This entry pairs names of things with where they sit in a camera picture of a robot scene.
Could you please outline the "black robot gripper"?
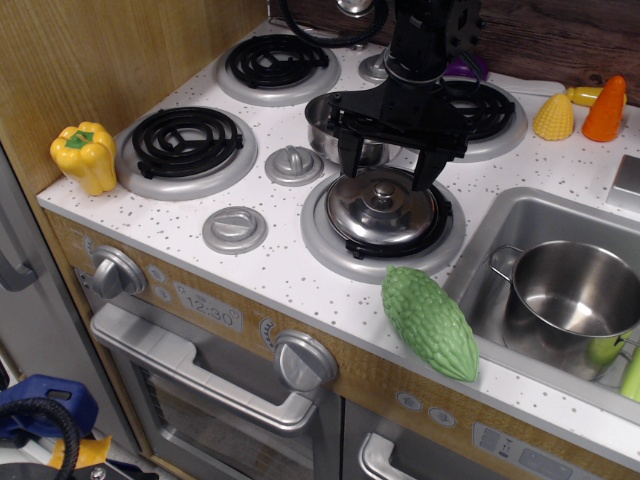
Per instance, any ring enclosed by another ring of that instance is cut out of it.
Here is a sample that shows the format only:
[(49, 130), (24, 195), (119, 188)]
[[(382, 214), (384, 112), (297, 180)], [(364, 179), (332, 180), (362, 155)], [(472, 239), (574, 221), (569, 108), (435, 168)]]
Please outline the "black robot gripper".
[(451, 156), (467, 151), (469, 122), (435, 84), (388, 78), (368, 90), (332, 93), (329, 105), (341, 172), (348, 177), (357, 173), (364, 140), (420, 150), (413, 191), (428, 190)]

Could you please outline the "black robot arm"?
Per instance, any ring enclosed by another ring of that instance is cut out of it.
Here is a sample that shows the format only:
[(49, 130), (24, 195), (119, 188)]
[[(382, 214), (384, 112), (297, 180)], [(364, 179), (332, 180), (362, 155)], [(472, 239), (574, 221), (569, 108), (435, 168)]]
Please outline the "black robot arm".
[(470, 125), (449, 101), (447, 66), (476, 45), (484, 22), (478, 1), (398, 1), (383, 55), (386, 80), (329, 98), (342, 174), (355, 177), (365, 141), (417, 151), (412, 188), (428, 189), (448, 162), (465, 155)]

